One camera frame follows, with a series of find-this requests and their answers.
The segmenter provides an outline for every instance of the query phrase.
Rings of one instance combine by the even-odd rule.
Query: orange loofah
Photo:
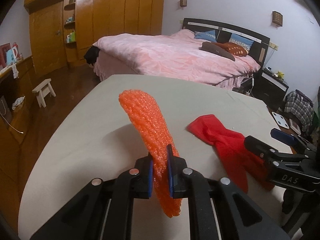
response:
[[[179,157],[179,153],[173,144],[157,102],[141,90],[123,91],[119,95],[119,102],[153,157],[153,181],[164,213],[170,218],[178,216],[181,199],[173,199],[169,194],[167,145],[172,145],[174,156]]]

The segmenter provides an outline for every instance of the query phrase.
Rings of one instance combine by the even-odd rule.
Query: pillow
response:
[[[215,43],[205,41],[202,43],[202,47],[200,49],[236,61],[235,57],[232,56],[231,53],[220,48]]]
[[[247,56],[248,54],[248,51],[244,47],[241,47],[240,45],[234,44],[232,42],[227,42],[227,43],[216,42],[214,44],[235,56],[244,57],[244,56]]]
[[[242,37],[242,36],[240,36],[238,34],[234,34],[234,33],[231,34],[229,42],[238,44],[241,47],[244,47],[247,51],[250,50],[250,48],[251,48],[251,46],[253,44],[252,40],[249,40],[249,39],[247,39],[245,37]]]
[[[195,39],[217,42],[216,41],[216,31],[213,30],[213,31],[205,32],[205,33],[195,32]]]

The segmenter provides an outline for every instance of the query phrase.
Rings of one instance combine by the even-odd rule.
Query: electrical outlet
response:
[[[278,45],[276,45],[276,44],[274,44],[274,43],[272,43],[272,42],[269,42],[269,47],[270,47],[270,48],[273,48],[273,49],[275,49],[275,50],[278,50],[278,48],[279,48]]]

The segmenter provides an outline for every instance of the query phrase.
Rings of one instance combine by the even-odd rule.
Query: red cloth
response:
[[[198,117],[187,126],[187,130],[205,143],[216,147],[229,178],[245,193],[248,192],[245,171],[265,189],[273,189],[274,185],[266,182],[267,169],[263,160],[244,147],[244,136],[241,133],[226,129],[213,114]]]

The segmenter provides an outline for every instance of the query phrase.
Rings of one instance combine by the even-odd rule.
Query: silver screw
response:
[[[222,179],[220,179],[221,183],[224,185],[229,185],[230,184],[230,179],[224,177]]]
[[[183,172],[184,174],[186,174],[186,175],[190,175],[190,174],[193,172],[193,170],[190,169],[190,168],[184,168],[184,169],[182,170],[182,172]]]
[[[133,168],[133,169],[130,169],[130,170],[129,170],[129,173],[130,173],[131,175],[137,175],[137,174],[139,174],[139,170],[136,169],[136,168]]]
[[[95,178],[95,179],[91,180],[91,184],[94,186],[98,186],[101,183],[102,183],[102,179],[99,179],[99,178]]]

